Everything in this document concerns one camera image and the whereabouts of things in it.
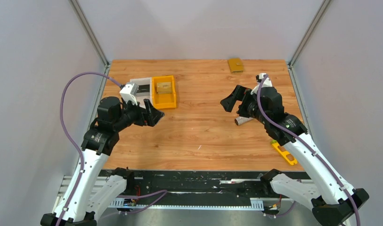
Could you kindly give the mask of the yellow leather card holder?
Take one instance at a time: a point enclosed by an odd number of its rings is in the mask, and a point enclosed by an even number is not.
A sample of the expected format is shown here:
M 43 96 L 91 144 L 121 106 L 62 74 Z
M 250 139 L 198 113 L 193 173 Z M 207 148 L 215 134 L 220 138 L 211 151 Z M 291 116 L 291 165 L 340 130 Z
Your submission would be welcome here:
M 231 73 L 242 73 L 244 71 L 244 65 L 240 58 L 228 59 L 228 66 Z

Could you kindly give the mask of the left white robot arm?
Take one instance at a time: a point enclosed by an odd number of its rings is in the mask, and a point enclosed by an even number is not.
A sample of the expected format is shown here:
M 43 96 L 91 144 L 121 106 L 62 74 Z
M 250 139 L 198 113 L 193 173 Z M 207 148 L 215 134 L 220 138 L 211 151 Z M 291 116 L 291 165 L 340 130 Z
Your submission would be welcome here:
M 134 172 L 116 168 L 95 194 L 92 193 L 100 171 L 119 141 L 119 132 L 131 125 L 155 126 L 164 112 L 144 99 L 144 107 L 117 97 L 100 101 L 97 117 L 79 147 L 80 159 L 69 186 L 52 213 L 44 214 L 42 226 L 95 226 L 110 203 L 120 194 L 135 191 Z

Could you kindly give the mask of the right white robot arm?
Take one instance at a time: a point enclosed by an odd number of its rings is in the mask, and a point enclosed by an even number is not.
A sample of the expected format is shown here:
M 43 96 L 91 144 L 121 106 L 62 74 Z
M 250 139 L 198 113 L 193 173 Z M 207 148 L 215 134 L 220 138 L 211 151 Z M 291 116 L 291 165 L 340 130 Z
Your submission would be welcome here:
M 354 188 L 331 166 L 299 118 L 285 112 L 282 96 L 274 87 L 249 89 L 238 85 L 220 104 L 231 112 L 237 101 L 237 114 L 261 122 L 267 134 L 303 166 L 313 182 L 309 186 L 272 169 L 260 184 L 265 196 L 277 193 L 293 199 L 311 210 L 323 226 L 342 225 L 351 216 L 360 223 L 359 208 L 369 199 L 368 193 Z

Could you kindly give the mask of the black card in bin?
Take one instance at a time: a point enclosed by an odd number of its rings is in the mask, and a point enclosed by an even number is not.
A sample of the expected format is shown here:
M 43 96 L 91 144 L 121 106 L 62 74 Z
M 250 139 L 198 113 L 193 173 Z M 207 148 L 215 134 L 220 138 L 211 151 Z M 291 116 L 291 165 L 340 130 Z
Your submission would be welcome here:
M 150 94 L 150 84 L 139 85 L 137 90 L 138 96 L 147 96 Z

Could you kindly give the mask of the gold VIP card in bin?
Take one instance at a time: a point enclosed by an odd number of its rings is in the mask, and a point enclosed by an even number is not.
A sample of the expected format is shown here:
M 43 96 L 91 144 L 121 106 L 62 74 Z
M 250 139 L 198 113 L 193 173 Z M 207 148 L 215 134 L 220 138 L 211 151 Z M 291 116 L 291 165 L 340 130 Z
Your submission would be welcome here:
M 158 82 L 156 84 L 156 92 L 159 94 L 172 93 L 172 83 L 171 82 Z

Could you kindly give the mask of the yellow plastic bin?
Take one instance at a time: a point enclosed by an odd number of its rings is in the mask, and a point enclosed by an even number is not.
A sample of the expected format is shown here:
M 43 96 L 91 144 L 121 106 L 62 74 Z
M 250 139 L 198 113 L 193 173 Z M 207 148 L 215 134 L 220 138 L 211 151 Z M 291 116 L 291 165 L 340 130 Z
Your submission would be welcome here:
M 158 82 L 171 82 L 172 93 L 159 94 L 156 92 L 156 84 Z M 152 77 L 152 101 L 156 109 L 174 109 L 177 107 L 177 95 L 175 90 L 175 79 L 173 75 Z

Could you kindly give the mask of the white plastic bin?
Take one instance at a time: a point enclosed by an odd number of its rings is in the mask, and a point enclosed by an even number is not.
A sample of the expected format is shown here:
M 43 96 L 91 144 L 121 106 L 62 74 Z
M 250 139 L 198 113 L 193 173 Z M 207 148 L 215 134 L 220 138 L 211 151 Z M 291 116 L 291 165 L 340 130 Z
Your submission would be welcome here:
M 140 107 L 145 108 L 144 99 L 148 99 L 152 103 L 152 77 L 130 79 L 139 86 L 136 93 L 136 100 L 139 102 Z

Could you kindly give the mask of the glitter silver microphone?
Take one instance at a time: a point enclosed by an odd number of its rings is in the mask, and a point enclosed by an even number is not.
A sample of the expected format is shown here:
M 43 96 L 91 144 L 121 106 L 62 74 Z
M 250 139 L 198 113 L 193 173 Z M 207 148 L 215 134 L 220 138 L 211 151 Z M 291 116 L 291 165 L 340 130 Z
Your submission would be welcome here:
M 240 125 L 243 125 L 243 124 L 245 124 L 249 121 L 252 121 L 252 120 L 253 120 L 253 118 L 246 118 L 246 117 L 239 116 L 239 117 L 235 118 L 235 124 L 237 126 L 240 126 Z

